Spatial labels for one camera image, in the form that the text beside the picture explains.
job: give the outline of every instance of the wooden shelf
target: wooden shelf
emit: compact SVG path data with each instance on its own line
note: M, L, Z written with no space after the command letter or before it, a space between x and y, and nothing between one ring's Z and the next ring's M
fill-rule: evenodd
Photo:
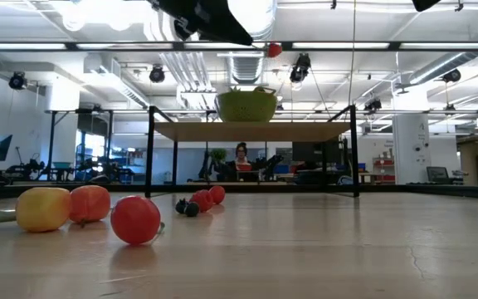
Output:
M322 142L349 130L349 123L156 123L154 129L175 141Z

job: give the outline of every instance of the ceiling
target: ceiling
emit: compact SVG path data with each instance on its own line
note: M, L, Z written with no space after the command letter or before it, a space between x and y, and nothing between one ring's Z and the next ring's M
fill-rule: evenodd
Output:
M338 0L334 10L329 9L330 4L331 1L279 0L271 40L462 42L474 41L478 37L478 0L464 1L465 8L461 12L454 12L457 1L443 0L434 10L424 13L416 13L410 0L357 0L355 15L353 1ZM144 22L147 21L150 6L146 1L125 1L121 4L119 10L129 15L132 22L124 31L113 30L106 21L101 23L99 18L86 23L78 32L68 31L64 27L61 12L70 5L73 4L68 1L0 1L0 41L148 40L144 34ZM320 106L322 100L333 109L342 109L353 101L362 108L369 96L360 96L381 80L392 79L398 73L410 74L444 54L424 51L400 52L398 55L396 52L311 52L313 71L299 91L292 91L287 79L288 70L295 63L298 53L283 52L277 58L266 60L262 82L277 89L278 95L283 97L282 102L292 102L294 109L320 109L323 107ZM86 53L82 52L0 53L0 65L10 62L50 62L87 82L83 71L85 56ZM122 77L147 96L149 102L164 109L181 108L175 99L178 83L167 68L164 82L154 84L149 80L152 65L163 63L159 53L114 52L108 58L115 58L120 63ZM212 86L217 91L225 91L230 85L226 58L217 57L216 52L204 52L203 60ZM424 84L432 109L445 107L447 98L453 101L478 93L478 58L458 69L462 79L450 84L447 92L443 82L430 81ZM91 84L90 87L83 93L81 101L127 107L127 100L111 86ZM389 89L376 96L381 99L384 109L390 106L392 93ZM464 105L462 109L478 109L478 100ZM466 115L458 119L473 117Z

